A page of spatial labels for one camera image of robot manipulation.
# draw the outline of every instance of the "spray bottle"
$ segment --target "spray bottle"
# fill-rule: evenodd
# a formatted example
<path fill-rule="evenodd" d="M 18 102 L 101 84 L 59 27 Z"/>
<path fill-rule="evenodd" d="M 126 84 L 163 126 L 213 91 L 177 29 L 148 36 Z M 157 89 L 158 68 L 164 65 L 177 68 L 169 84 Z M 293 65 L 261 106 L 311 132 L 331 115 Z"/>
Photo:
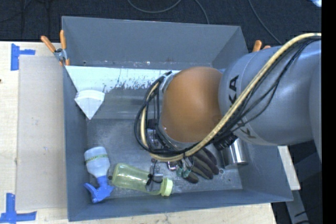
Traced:
<path fill-rule="evenodd" d="M 89 183 L 84 184 L 84 187 L 91 192 L 92 202 L 95 204 L 109 197 L 114 189 L 108 184 L 107 179 L 110 161 L 106 149 L 102 146 L 93 147 L 85 151 L 84 158 L 88 172 L 97 179 L 99 184 L 97 189 Z"/>

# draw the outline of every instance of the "silver cylinder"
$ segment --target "silver cylinder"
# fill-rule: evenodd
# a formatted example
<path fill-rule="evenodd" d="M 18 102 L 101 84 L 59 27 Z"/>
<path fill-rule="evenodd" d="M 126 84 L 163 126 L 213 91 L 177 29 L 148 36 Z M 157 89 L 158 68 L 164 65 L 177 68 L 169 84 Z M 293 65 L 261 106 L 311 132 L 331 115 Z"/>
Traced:
<path fill-rule="evenodd" d="M 247 165 L 246 150 L 244 141 L 237 138 L 231 146 L 220 151 L 224 161 L 225 169 L 238 168 L 241 165 Z"/>

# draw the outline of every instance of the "beige tabletop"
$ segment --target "beige tabletop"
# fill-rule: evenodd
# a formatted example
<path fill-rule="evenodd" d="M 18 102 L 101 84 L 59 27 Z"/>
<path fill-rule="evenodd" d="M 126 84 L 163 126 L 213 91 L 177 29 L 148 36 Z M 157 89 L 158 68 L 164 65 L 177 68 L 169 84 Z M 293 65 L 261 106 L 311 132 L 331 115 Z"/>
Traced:
<path fill-rule="evenodd" d="M 17 135 L 18 135 L 18 88 L 20 70 L 11 71 L 10 46 L 12 42 L 0 42 L 0 212 L 6 210 L 6 193 L 16 193 Z M 21 49 L 36 51 L 32 57 L 50 56 L 42 42 L 15 42 Z M 287 147 L 279 150 L 292 190 L 300 185 L 295 175 Z M 31 212 L 17 211 L 18 214 Z M 66 208 L 36 208 L 35 221 L 28 223 L 68 223 Z M 276 224 L 271 204 L 235 206 L 214 209 L 183 211 L 156 215 L 122 217 L 104 220 L 80 221 L 80 223 L 225 223 L 225 224 Z"/>

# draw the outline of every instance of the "dark floor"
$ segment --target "dark floor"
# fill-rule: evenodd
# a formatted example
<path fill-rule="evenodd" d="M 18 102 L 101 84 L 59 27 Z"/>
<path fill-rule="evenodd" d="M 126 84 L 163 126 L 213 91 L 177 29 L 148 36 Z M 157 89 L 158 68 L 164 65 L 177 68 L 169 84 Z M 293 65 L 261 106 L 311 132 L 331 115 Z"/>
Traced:
<path fill-rule="evenodd" d="M 181 0 L 175 5 L 178 1 L 0 0 L 0 40 L 40 41 L 46 35 L 59 42 L 63 15 L 238 25 L 249 51 L 257 39 L 278 46 L 303 33 L 321 32 L 321 8 L 310 0 Z M 316 149 L 313 143 L 305 143 L 291 146 L 290 152 L 296 164 Z M 301 187 L 310 222 L 322 223 L 321 173 L 307 178 Z M 273 208 L 278 224 L 291 223 L 286 204 L 273 204 Z"/>

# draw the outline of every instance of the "yellow-green bottle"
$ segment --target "yellow-green bottle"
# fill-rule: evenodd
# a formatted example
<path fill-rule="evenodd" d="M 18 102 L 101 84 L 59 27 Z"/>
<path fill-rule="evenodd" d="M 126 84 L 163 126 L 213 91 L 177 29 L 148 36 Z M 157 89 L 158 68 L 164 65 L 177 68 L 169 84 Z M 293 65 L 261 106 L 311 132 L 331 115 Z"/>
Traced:
<path fill-rule="evenodd" d="M 118 163 L 116 164 L 112 176 L 112 185 L 120 188 L 139 190 L 151 195 L 161 194 L 169 196 L 172 193 L 173 182 L 168 178 L 163 178 L 160 189 L 148 191 L 146 184 L 149 180 L 148 172 L 140 170 L 134 166 Z"/>

